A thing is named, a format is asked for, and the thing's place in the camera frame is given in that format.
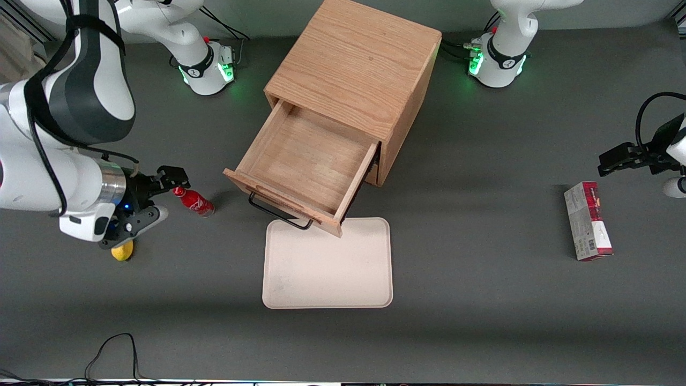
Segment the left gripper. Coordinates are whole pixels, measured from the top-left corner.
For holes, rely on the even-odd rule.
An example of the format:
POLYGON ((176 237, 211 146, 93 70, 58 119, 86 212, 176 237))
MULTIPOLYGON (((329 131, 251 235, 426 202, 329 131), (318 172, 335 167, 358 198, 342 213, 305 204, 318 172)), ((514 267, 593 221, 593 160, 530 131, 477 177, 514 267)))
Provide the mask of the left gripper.
POLYGON ((648 166, 651 174, 666 171, 684 174, 685 120, 684 113, 661 125, 650 141, 650 152, 642 154, 631 142, 619 144, 598 156, 598 174, 608 176, 622 169, 648 166))

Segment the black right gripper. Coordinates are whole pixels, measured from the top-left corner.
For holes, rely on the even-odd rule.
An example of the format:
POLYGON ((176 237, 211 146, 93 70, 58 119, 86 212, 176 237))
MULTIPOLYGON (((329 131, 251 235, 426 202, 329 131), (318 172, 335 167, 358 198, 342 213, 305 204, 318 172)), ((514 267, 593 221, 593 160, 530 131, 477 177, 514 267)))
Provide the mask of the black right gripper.
POLYGON ((126 177, 126 189, 122 200, 116 205, 112 218, 100 241, 103 250, 123 246, 141 234, 163 222, 169 211, 163 205, 156 205, 152 198, 174 190, 177 187, 190 189, 185 169, 174 166, 160 166, 157 174, 126 177))

